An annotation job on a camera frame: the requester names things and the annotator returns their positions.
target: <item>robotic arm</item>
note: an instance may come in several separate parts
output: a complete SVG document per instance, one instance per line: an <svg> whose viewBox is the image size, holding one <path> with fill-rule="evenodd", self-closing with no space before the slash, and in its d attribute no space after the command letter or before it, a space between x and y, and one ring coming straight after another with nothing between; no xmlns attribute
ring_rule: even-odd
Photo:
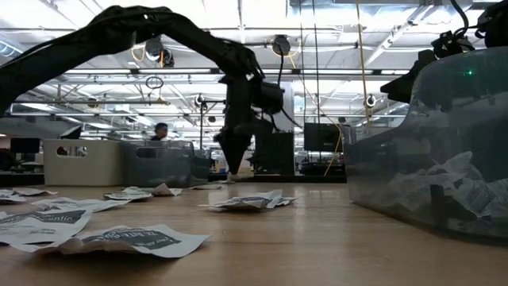
<svg viewBox="0 0 508 286"><path fill-rule="evenodd" d="M215 140L231 173L237 174L256 129L252 106L276 114L283 108L283 91L277 84L263 81L252 50L212 36L166 7L111 6L86 27L39 44L1 66L0 111L19 95L96 56L116 54L162 34L212 60L225 73L220 81L228 86L225 125Z"/></svg>

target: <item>wooden table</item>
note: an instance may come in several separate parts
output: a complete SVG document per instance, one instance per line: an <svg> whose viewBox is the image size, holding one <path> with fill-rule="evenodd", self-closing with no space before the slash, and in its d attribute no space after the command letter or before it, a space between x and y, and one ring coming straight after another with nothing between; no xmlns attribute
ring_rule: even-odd
<svg viewBox="0 0 508 286"><path fill-rule="evenodd" d="M0 248L1 286L95 285L504 285L508 249L440 238L349 202L345 184L237 184L94 214L84 231L163 223L186 234L214 234L178 260L95 253L36 257ZM282 188L294 206L259 214L196 207ZM73 199L111 189L49 188ZM28 204L0 207L19 213Z"/></svg>

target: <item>black monitor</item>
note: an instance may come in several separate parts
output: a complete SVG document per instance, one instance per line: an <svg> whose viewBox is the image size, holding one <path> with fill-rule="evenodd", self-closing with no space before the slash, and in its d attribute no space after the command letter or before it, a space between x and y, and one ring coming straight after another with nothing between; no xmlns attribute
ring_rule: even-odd
<svg viewBox="0 0 508 286"><path fill-rule="evenodd" d="M306 151L335 152L340 132L334 124L306 123L303 126L303 148ZM342 152L342 142L337 152Z"/></svg>
<svg viewBox="0 0 508 286"><path fill-rule="evenodd" d="M11 153L39 153L40 152L40 139L39 138L10 138L10 152Z"/></svg>

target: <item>paper scrap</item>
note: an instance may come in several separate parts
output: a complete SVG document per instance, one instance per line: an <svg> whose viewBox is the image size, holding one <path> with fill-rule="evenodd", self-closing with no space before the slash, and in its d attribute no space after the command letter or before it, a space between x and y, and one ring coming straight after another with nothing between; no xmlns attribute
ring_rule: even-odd
<svg viewBox="0 0 508 286"><path fill-rule="evenodd" d="M24 203L24 202L26 202L26 199L20 197L19 195L2 195L2 194L0 194L0 204L12 204L12 203Z"/></svg>
<svg viewBox="0 0 508 286"><path fill-rule="evenodd" d="M192 187L191 190L220 190L224 186L220 184L206 184L201 186Z"/></svg>
<svg viewBox="0 0 508 286"><path fill-rule="evenodd" d="M152 198L153 195L146 191L139 191L139 192L106 193L104 194L104 197L107 199L136 201Z"/></svg>
<svg viewBox="0 0 508 286"><path fill-rule="evenodd" d="M147 187L147 188L127 187L122 192L127 193L127 194L136 194L136 193L140 193L140 192L147 192L147 193L152 194L153 196L169 196L169 195L180 195L182 193L182 189L167 187L167 185L165 183L162 183L157 187Z"/></svg>
<svg viewBox="0 0 508 286"><path fill-rule="evenodd" d="M58 191L46 191L46 190L39 190L36 188L30 188L30 187L15 187L15 188L13 188L13 191L16 194L23 195L23 196L56 195L56 194L58 194Z"/></svg>
<svg viewBox="0 0 508 286"><path fill-rule="evenodd" d="M283 190L274 190L264 193L256 193L247 195L245 197L234 197L227 201L214 203L212 205L200 205L200 207L213 207L226 210L259 210L259 209L271 209L281 203Z"/></svg>
<svg viewBox="0 0 508 286"><path fill-rule="evenodd" d="M0 190L0 195L14 195L12 190Z"/></svg>
<svg viewBox="0 0 508 286"><path fill-rule="evenodd" d="M27 244L68 239L85 227L89 210L33 211L0 218L0 242Z"/></svg>
<svg viewBox="0 0 508 286"><path fill-rule="evenodd" d="M51 245L12 245L30 253L63 254L126 252L151 254L163 258L181 258L195 251L211 235L181 234L165 225L147 227L115 226L54 242Z"/></svg>
<svg viewBox="0 0 508 286"><path fill-rule="evenodd" d="M75 200L69 198L42 199L33 202L32 205L39 207L43 211L51 209L60 210L90 210L92 212L105 211L112 207L118 207L127 204L129 200L100 200L84 199Z"/></svg>

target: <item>person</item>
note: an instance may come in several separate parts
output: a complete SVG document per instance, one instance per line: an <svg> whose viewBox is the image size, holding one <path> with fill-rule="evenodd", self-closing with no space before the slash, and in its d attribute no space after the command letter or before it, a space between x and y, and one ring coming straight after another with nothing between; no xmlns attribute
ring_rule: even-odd
<svg viewBox="0 0 508 286"><path fill-rule="evenodd" d="M157 123L156 125L156 135L150 139L150 141L161 141L167 136L167 124L166 123Z"/></svg>

